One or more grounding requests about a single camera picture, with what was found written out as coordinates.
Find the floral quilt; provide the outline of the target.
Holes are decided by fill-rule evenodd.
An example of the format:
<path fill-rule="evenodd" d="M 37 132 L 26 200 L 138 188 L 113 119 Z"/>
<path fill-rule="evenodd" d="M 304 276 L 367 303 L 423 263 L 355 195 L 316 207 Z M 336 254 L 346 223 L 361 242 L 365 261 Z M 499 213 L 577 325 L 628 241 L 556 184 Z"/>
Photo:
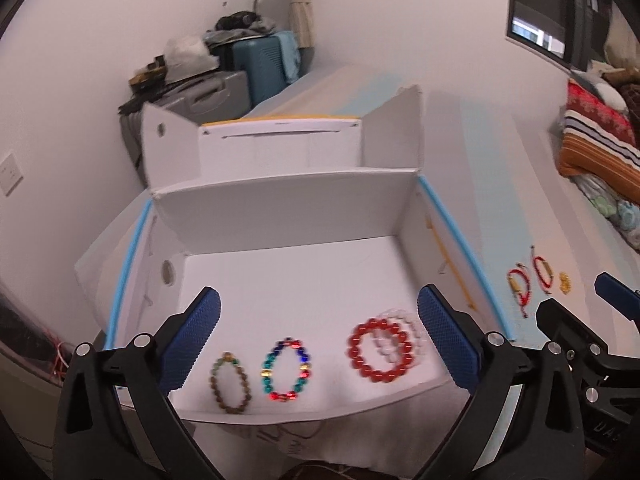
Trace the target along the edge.
<path fill-rule="evenodd" d="M 640 245 L 639 206 L 617 194 L 602 179 L 592 174 L 572 177 L 572 181 L 586 196 L 599 214 L 614 226 L 620 236 L 636 252 Z"/>

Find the striped orange pillow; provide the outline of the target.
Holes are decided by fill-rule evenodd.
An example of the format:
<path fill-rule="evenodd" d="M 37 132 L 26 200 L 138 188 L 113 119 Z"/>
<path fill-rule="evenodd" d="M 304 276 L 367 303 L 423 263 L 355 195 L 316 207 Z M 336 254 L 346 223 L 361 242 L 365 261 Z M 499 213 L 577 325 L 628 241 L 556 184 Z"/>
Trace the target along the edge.
<path fill-rule="evenodd" d="M 561 147 L 556 163 L 563 177 L 592 174 L 639 203 L 639 150 L 631 123 L 584 88 L 567 81 Z"/>

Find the striped bed sheet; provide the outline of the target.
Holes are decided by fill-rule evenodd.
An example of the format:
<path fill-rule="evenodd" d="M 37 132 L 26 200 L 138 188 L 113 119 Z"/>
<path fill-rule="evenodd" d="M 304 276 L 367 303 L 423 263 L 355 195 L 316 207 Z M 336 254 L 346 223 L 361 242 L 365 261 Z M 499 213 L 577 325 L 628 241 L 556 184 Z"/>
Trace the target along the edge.
<path fill-rule="evenodd" d="M 349 331 L 413 312 L 432 283 L 480 326 L 538 344 L 499 273 L 529 242 L 577 263 L 508 114 L 369 67 L 313 70 L 202 128 L 198 158 L 181 296 L 213 287 L 221 318 L 171 397 L 196 422 L 310 434 L 426 408 L 435 427 L 462 392 L 431 341 L 407 377 L 377 386 L 349 366 Z"/>

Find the blue yellow cardboard box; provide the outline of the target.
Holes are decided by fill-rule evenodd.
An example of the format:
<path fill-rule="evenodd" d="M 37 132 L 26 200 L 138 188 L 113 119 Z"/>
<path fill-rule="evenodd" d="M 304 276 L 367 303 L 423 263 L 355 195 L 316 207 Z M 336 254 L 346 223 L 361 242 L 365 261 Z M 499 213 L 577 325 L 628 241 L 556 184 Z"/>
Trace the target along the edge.
<path fill-rule="evenodd" d="M 356 414 L 446 382 L 419 326 L 416 364 L 388 384 L 361 377 L 347 354 L 358 324 L 413 315 L 424 285 L 511 336 L 422 174 L 422 118 L 415 86 L 358 117 L 197 126 L 147 105 L 149 186 L 75 266 L 108 341 L 152 333 L 216 289 L 220 319 L 171 403 L 191 422 L 269 425 Z"/>

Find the brown fur blanket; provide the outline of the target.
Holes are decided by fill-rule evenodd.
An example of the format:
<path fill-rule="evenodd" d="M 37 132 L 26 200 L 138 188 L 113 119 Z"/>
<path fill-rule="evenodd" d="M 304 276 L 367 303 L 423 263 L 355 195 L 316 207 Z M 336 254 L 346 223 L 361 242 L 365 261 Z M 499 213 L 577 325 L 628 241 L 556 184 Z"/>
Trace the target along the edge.
<path fill-rule="evenodd" d="M 613 70 L 604 73 L 603 78 L 623 97 L 630 118 L 638 122 L 640 110 L 640 72 L 638 68 Z"/>

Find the grey suitcase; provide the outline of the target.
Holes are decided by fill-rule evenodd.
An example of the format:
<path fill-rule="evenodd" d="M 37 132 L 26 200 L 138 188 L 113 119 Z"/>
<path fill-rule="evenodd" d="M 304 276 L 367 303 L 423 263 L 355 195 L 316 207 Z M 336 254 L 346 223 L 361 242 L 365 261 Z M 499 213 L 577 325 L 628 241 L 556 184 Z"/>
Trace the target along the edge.
<path fill-rule="evenodd" d="M 213 72 L 137 96 L 119 107 L 122 140 L 134 170 L 146 185 L 142 153 L 142 107 L 150 102 L 203 125 L 238 119 L 250 111 L 250 90 L 245 72 Z"/>

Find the white plastic bag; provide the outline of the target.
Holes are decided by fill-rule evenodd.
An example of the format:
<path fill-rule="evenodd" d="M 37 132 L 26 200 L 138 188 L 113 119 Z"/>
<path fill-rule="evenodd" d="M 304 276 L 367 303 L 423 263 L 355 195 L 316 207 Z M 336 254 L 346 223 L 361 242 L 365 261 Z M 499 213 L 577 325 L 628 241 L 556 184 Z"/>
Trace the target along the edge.
<path fill-rule="evenodd" d="M 220 66 L 219 58 L 210 54 L 200 36 L 169 39 L 163 57 L 168 84 L 216 70 Z"/>

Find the teal suitcase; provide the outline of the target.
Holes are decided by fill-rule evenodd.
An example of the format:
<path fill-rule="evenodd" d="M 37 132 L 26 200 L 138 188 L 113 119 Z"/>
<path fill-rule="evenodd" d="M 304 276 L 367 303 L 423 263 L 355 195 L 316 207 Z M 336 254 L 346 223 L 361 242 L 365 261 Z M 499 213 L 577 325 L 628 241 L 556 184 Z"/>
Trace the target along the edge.
<path fill-rule="evenodd" d="M 238 41 L 232 47 L 232 58 L 234 69 L 246 73 L 253 106 L 299 80 L 302 58 L 290 30 Z"/>

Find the dark window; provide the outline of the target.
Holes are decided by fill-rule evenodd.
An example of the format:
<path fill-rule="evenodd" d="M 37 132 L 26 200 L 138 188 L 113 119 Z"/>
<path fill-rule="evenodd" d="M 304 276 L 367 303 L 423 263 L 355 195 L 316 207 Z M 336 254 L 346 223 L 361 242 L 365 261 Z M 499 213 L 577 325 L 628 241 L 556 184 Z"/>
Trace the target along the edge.
<path fill-rule="evenodd" d="M 506 34 L 565 67 L 605 60 L 613 0 L 510 0 Z"/>

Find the dark clothes pile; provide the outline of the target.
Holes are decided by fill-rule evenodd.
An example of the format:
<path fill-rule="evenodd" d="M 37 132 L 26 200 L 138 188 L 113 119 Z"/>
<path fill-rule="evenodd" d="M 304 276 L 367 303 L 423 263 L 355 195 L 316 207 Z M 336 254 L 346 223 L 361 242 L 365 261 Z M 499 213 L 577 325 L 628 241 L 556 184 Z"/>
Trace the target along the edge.
<path fill-rule="evenodd" d="M 278 25 L 271 18 L 255 12 L 240 11 L 220 18 L 203 35 L 203 41 L 206 46 L 215 47 L 244 38 L 269 36 L 278 30 Z"/>

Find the beige curtain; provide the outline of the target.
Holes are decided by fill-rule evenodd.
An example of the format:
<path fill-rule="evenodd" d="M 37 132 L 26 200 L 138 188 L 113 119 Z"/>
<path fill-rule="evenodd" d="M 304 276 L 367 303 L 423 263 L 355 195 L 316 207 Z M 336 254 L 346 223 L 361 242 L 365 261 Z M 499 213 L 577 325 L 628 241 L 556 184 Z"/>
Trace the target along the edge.
<path fill-rule="evenodd" d="M 314 47 L 314 8 L 311 0 L 290 1 L 290 25 L 301 49 Z"/>

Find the white wall socket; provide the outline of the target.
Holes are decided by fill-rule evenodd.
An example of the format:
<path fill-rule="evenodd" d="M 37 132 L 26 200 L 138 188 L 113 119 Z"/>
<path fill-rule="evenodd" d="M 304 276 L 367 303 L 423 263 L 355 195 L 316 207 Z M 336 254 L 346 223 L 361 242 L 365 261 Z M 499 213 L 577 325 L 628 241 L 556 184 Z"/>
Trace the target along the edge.
<path fill-rule="evenodd" d="M 0 188 L 4 196 L 9 196 L 24 176 L 13 153 L 6 155 L 0 162 Z"/>

